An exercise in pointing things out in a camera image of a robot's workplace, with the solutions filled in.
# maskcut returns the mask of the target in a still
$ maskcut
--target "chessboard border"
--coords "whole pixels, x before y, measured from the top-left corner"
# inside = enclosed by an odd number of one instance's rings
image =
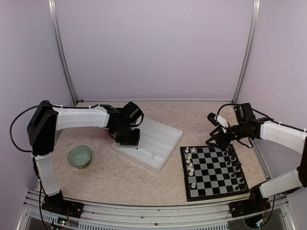
[[[190,195],[190,189],[189,189],[189,176],[188,176],[188,170],[186,167],[186,157],[185,157],[185,149],[189,147],[189,148],[208,148],[208,147],[212,147],[212,146],[182,146],[180,147],[180,154],[181,154],[181,161],[182,161],[182,168],[183,168],[183,173],[184,173],[184,182],[185,182],[185,189],[186,189],[186,196],[187,196],[187,202],[193,202],[193,201],[203,201],[203,200],[211,200],[211,199],[219,199],[219,198],[225,198],[225,197],[232,197],[232,196],[237,196],[237,195],[241,195],[241,194],[247,194],[249,193],[249,187],[242,169],[241,164],[239,164],[240,166],[240,171],[242,172],[242,177],[245,180],[245,184],[247,186],[246,190],[242,190],[242,191],[233,191],[231,192],[231,195],[229,195],[229,193],[225,193],[225,194],[213,194],[213,195],[206,195],[206,196],[199,196],[199,197],[191,197]],[[239,158],[236,154],[235,148],[232,144],[229,145],[229,147],[231,148],[230,150],[233,152],[234,156],[236,157],[238,163],[240,163]]]

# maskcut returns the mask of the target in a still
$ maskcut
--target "tabletop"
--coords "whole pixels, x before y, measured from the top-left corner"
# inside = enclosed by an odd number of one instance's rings
[[[127,102],[99,102],[122,107]],[[173,206],[195,203],[213,203],[247,197],[248,194],[187,202],[180,146],[203,146],[214,126],[207,120],[210,112],[216,113],[220,102],[191,101],[137,101],[145,116],[184,132],[182,139],[160,173],[152,172],[121,156],[112,149],[114,141],[101,128],[65,129],[53,152],[58,183],[65,197],[100,203]],[[96,102],[79,103],[79,106]],[[231,106],[221,113],[230,125],[236,124]],[[73,168],[68,162],[69,152],[86,145],[93,159],[85,169]],[[233,143],[249,188],[265,180],[260,164],[252,149]]]

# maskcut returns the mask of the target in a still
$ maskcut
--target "vertical metal post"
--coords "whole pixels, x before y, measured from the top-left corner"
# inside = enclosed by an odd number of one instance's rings
[[[61,60],[63,71],[64,71],[65,81],[66,81],[66,84],[69,90],[69,94],[70,94],[72,103],[76,105],[78,103],[78,99],[76,96],[75,89],[73,87],[73,83],[71,80],[71,76],[70,76],[68,66],[67,66],[67,61],[66,61],[65,54],[64,54],[61,34],[59,30],[59,22],[58,22],[58,15],[57,15],[55,0],[48,0],[48,4],[49,4],[49,11],[50,11],[51,21],[53,25],[53,30],[55,34],[56,44],[58,47],[59,57]]]
[[[239,80],[236,85],[236,91],[232,99],[232,103],[235,103],[235,104],[237,103],[239,99],[239,96],[242,90],[242,86],[243,86],[243,81],[244,81],[246,71],[248,68],[249,57],[252,51],[254,36],[256,32],[256,26],[257,26],[258,14],[259,14],[259,6],[260,6],[260,0],[254,0],[253,13],[251,16],[251,22],[250,22],[250,28],[249,28],[249,34],[248,34],[248,43],[247,43],[246,50],[245,50],[245,55],[244,55],[244,59],[243,59],[242,67],[241,67]]]

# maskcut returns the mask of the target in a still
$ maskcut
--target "white wall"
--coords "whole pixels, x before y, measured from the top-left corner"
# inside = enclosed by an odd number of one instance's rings
[[[37,180],[31,155],[13,147],[9,125],[41,100],[59,104],[71,104],[71,100],[46,0],[1,1],[0,34],[0,229],[10,230]],[[26,126],[31,115],[21,117],[13,130],[18,145],[28,150]]]
[[[255,42],[240,102],[300,128],[307,127],[307,1],[261,0]],[[300,155],[257,141],[277,177],[300,164]],[[288,196],[298,229],[307,226],[307,189]]]
[[[61,0],[79,99],[231,100],[253,0]]]

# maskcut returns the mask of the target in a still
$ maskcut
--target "bowl rim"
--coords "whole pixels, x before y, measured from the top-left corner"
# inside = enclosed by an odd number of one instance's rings
[[[69,156],[71,155],[71,153],[72,153],[75,149],[77,149],[77,148],[79,148],[79,147],[86,147],[87,149],[90,150],[90,153],[91,153],[90,159],[89,159],[85,164],[83,164],[83,165],[75,165],[75,164],[73,164],[73,163],[69,160]],[[92,156],[93,156],[92,150],[91,150],[88,146],[86,146],[86,145],[79,145],[79,146],[73,148],[73,149],[69,152],[69,154],[68,154],[68,162],[69,162],[69,164],[70,164],[71,166],[73,166],[73,167],[83,167],[83,166],[87,165],[89,162],[91,162]]]

